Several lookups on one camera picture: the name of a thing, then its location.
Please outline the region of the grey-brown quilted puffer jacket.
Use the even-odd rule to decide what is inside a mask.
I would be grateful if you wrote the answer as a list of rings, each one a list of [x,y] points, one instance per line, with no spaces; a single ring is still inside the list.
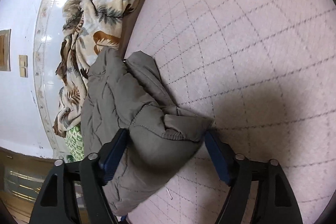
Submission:
[[[164,187],[195,155],[212,120],[178,107],[154,59],[141,51],[126,60],[105,47],[88,72],[81,110],[84,152],[97,152],[119,129],[131,144],[104,187],[111,211],[123,216]]]

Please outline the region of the green white checkered quilt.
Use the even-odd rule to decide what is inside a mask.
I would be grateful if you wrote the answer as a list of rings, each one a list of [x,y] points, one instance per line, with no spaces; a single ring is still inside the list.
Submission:
[[[74,161],[82,161],[84,159],[84,141],[80,131],[80,124],[67,131],[65,143]]]

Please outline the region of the wooden door with glass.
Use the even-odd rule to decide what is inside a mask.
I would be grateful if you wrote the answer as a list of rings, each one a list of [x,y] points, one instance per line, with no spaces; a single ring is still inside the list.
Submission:
[[[1,148],[1,223],[29,223],[34,203],[54,159]]]

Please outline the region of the leaf-patterned beige blanket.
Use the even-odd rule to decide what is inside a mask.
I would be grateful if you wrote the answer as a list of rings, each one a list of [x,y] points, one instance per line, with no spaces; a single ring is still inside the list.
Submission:
[[[53,130],[60,137],[81,121],[87,96],[88,71],[104,47],[119,49],[123,18],[132,13],[139,0],[68,0],[62,14],[64,40],[61,61],[55,74],[62,80],[59,112]]]

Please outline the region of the small framed picture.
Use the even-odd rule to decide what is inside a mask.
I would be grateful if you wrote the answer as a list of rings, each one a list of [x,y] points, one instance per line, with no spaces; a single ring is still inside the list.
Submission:
[[[10,71],[10,36],[11,29],[0,31],[0,70]]]

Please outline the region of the beige wall switch plate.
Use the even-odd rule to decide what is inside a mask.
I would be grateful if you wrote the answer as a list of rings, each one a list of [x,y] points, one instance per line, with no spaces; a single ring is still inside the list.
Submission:
[[[19,74],[23,78],[28,77],[28,56],[19,55]]]

